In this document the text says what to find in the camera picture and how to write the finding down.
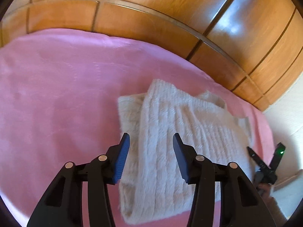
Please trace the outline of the person's right hand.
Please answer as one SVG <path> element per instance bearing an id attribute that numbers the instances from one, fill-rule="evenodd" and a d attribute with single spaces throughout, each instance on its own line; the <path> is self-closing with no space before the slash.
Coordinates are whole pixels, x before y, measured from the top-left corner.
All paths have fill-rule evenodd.
<path id="1" fill-rule="evenodd" d="M 262 198 L 268 198 L 272 192 L 272 186 L 268 183 L 260 183 L 257 186 L 257 191 Z"/>

